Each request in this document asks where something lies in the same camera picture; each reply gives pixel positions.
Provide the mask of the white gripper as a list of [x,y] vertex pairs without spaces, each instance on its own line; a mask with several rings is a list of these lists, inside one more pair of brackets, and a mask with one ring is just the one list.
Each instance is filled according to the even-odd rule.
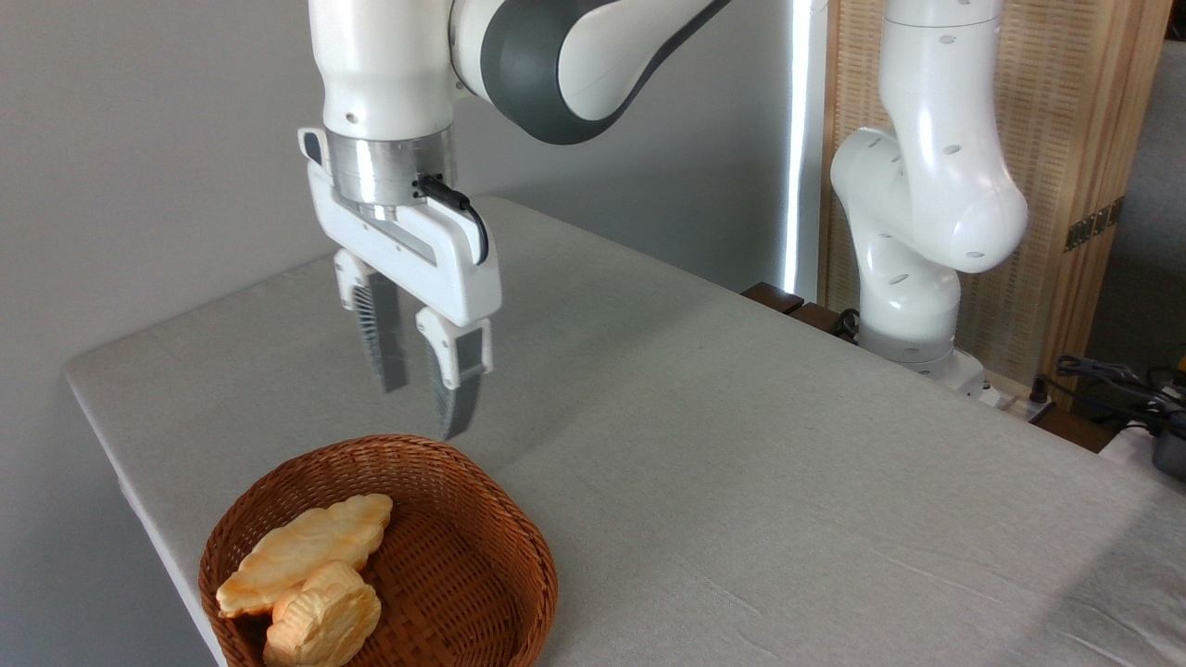
[[408,381],[402,288],[425,304],[415,324],[426,342],[440,438],[463,434],[477,413],[482,379],[493,368],[486,318],[503,304],[495,246],[483,255],[474,220],[433,198],[395,207],[381,220],[361,215],[334,190],[326,131],[300,128],[299,142],[317,220],[342,248],[334,253],[339,299],[359,323],[374,377],[385,393]]

